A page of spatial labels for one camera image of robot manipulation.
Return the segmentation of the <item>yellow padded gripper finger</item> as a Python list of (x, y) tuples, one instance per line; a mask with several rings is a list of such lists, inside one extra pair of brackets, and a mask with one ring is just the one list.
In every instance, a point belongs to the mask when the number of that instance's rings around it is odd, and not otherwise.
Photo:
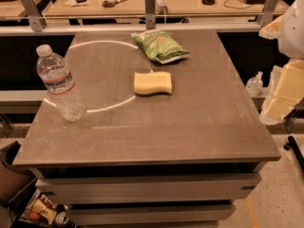
[(259, 120), (267, 125), (282, 123), (304, 99), (304, 61), (291, 59), (284, 67), (274, 66), (267, 90)]
[(279, 37), (279, 29), (281, 26), (281, 22), (283, 19), (283, 15), (277, 17), (274, 21), (263, 27), (258, 35), (265, 39), (277, 39)]

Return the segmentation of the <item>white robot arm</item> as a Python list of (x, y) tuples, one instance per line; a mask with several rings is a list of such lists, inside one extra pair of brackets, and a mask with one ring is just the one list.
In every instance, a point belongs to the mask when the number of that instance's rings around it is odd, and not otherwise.
[(263, 124), (279, 124), (304, 99), (304, 0), (295, 0), (258, 35), (277, 39), (279, 52), (290, 58), (283, 68), (275, 68), (259, 115)]

